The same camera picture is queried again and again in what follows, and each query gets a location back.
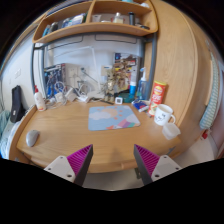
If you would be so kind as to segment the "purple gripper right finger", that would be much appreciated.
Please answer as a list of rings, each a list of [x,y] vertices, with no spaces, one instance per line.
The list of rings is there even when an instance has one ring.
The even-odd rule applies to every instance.
[[[134,157],[144,185],[181,170],[168,155],[159,156],[137,144],[134,145]]]

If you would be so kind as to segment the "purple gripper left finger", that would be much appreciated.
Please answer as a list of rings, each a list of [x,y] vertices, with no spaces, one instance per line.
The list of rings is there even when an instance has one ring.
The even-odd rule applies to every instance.
[[[82,186],[93,156],[93,145],[90,144],[71,155],[58,156],[51,162],[45,171],[59,176],[65,180]]]

